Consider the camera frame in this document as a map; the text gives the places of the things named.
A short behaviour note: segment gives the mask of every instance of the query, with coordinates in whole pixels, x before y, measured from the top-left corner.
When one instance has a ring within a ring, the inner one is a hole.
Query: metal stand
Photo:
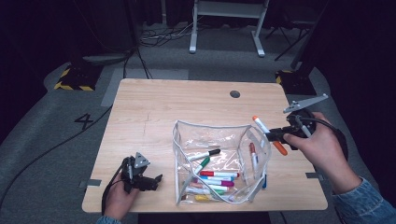
[[[242,3],[226,3],[226,2],[206,2],[195,0],[193,9],[193,25],[191,32],[190,53],[195,53],[197,49],[197,23],[198,15],[206,16],[224,16],[224,17],[240,17],[259,19],[256,31],[252,31],[254,44],[259,57],[264,57],[265,53],[259,34],[262,29],[262,23],[268,8],[269,0],[265,0],[263,4],[242,4]]]

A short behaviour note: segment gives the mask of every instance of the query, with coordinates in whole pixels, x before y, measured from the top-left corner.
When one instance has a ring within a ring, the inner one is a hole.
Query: denim sleeve
[[[121,224],[121,222],[112,217],[102,216],[99,217],[96,224]]]
[[[396,209],[366,179],[362,180],[352,191],[332,196],[343,220],[348,224],[396,223]]]

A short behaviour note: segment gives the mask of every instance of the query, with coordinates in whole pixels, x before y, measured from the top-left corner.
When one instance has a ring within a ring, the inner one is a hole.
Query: green marker
[[[199,166],[194,170],[194,173],[195,173],[196,175],[198,175],[198,174],[202,171],[202,169],[204,169],[204,167],[205,167],[209,162],[210,162],[210,157],[206,157],[206,158],[201,162],[201,164],[199,164]]]

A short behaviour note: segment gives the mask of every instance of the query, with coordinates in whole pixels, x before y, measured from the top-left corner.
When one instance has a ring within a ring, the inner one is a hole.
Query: person's right hand
[[[322,113],[313,114],[316,119],[329,122]],[[335,193],[348,192],[361,183],[361,179],[347,163],[337,137],[330,128],[317,123],[315,132],[309,138],[300,138],[289,133],[285,133],[283,138],[299,148],[309,161],[326,173]]]

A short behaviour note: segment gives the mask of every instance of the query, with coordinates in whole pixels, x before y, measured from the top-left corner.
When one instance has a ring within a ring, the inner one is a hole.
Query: table
[[[231,91],[238,91],[240,97],[233,98]],[[107,183],[122,160],[136,152],[150,161],[144,176],[163,174],[156,191],[140,192],[131,210],[136,213],[326,209],[327,201],[318,179],[306,177],[306,173],[315,172],[312,164],[300,150],[291,150],[286,145],[288,156],[273,148],[268,187],[260,190],[254,202],[176,206],[172,130],[178,119],[207,125],[241,125],[254,124],[251,118],[257,115],[272,129],[289,125],[282,112],[288,105],[281,86],[275,83],[122,80],[92,170],[91,179],[100,179],[102,183],[99,187],[87,187],[83,210],[101,211]]]
[[[223,16],[223,17],[238,17],[258,19],[256,31],[252,31],[251,35],[256,46],[259,57],[264,57],[265,52],[262,48],[262,42],[259,39],[259,34],[262,29],[262,23],[265,18],[265,13],[268,8],[269,0],[263,0],[262,4],[244,4],[232,2],[207,2],[201,0],[194,1],[194,8],[192,13],[192,32],[190,42],[190,53],[195,53],[197,47],[197,26],[198,15],[205,16]]]

